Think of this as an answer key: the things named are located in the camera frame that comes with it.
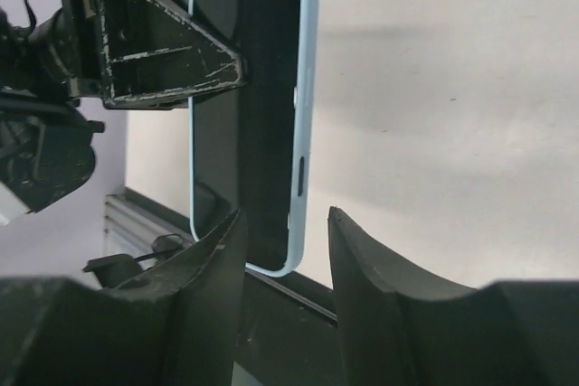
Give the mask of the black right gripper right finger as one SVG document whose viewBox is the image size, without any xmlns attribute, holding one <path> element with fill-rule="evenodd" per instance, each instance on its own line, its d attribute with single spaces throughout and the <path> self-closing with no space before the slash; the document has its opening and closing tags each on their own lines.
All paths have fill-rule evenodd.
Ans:
<svg viewBox="0 0 579 386">
<path fill-rule="evenodd" d="M 350 385 L 575 385 L 578 284 L 471 288 L 417 266 L 334 207 L 327 218 Z"/>
</svg>

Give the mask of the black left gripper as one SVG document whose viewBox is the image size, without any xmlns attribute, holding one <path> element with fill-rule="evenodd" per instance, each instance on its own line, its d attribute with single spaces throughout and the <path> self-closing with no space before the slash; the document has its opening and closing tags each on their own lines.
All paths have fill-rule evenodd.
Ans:
<svg viewBox="0 0 579 386">
<path fill-rule="evenodd" d="M 62 0 L 56 65 L 75 97 L 110 109 L 173 108 L 245 82 L 243 57 L 188 0 Z"/>
</svg>

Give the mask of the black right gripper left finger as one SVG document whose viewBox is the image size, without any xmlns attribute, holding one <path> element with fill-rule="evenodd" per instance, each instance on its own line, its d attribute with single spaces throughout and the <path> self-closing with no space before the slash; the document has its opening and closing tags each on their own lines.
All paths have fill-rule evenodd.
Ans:
<svg viewBox="0 0 579 386">
<path fill-rule="evenodd" d="M 117 287 L 1 282 L 4 385 L 228 385 L 248 245 L 243 212 Z"/>
</svg>

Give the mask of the light blue phone case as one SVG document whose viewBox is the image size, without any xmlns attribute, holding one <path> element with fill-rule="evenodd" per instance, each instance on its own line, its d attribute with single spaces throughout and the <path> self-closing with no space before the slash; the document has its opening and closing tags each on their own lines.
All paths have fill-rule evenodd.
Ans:
<svg viewBox="0 0 579 386">
<path fill-rule="evenodd" d="M 189 0 L 188 11 L 193 16 L 193 0 Z M 289 274 L 301 262 L 304 250 L 308 199 L 308 169 L 311 148 L 312 110 L 316 68 L 318 34 L 318 0 L 300 0 L 299 12 L 299 49 L 298 75 L 294 89 L 294 142 L 291 172 L 290 208 L 288 218 L 289 245 L 283 268 L 277 271 L 258 268 L 248 263 L 246 266 L 262 275 L 279 278 Z M 195 97 L 189 101 L 189 179 L 190 179 L 190 231 L 196 240 L 202 238 L 195 234 L 193 228 L 193 158 L 192 158 L 192 106 Z"/>
</svg>

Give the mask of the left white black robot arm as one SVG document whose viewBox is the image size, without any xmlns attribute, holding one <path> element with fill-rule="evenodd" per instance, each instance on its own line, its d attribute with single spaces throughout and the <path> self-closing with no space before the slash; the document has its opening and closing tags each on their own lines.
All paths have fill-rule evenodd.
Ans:
<svg viewBox="0 0 579 386">
<path fill-rule="evenodd" d="M 45 22 L 1 21 L 1 219 L 39 212 L 83 186 L 112 110 L 170 110 L 245 82 L 241 54 L 186 0 L 61 0 Z"/>
</svg>

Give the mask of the aluminium extrusion rail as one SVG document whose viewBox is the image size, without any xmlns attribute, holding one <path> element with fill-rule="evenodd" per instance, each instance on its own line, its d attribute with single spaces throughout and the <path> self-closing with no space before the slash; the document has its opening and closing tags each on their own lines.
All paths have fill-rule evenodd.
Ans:
<svg viewBox="0 0 579 386">
<path fill-rule="evenodd" d="M 149 254 L 153 242 L 166 235 L 177 242 L 193 240 L 183 216 L 132 192 L 106 197 L 103 228 L 104 256 Z"/>
</svg>

